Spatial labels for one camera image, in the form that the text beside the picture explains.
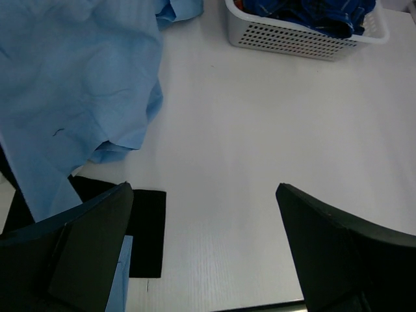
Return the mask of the blue plaid shirt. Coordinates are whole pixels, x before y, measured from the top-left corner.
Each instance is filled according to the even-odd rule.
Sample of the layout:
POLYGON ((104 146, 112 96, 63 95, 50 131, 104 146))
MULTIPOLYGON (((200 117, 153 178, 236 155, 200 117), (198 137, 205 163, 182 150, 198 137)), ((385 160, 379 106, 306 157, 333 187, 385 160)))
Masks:
POLYGON ((350 38, 365 31, 365 16, 375 0, 257 0, 243 1, 249 14, 303 25, 333 38, 350 38))

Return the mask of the red brown plaid shirt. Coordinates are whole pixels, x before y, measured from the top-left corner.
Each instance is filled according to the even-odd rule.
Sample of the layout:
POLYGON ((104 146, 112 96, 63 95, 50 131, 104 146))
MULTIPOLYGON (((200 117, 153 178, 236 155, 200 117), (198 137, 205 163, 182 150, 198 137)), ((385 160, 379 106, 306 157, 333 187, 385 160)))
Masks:
POLYGON ((239 10, 244 10, 243 0, 234 0, 233 2, 239 10))

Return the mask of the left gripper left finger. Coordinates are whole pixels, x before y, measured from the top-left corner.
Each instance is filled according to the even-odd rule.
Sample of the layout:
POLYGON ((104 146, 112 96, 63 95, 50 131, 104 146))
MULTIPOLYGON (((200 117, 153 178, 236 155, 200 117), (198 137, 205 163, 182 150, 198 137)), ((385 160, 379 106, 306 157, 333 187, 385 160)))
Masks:
POLYGON ((2 311, 104 311, 133 204, 129 183, 1 235, 2 311))

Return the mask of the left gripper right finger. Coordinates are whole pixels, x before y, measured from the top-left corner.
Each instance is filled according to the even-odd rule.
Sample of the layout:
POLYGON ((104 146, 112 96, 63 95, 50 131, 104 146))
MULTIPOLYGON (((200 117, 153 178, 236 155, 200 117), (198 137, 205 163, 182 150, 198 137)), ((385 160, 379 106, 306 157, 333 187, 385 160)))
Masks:
POLYGON ((415 236, 290 184, 276 199, 308 311, 415 310, 415 236))

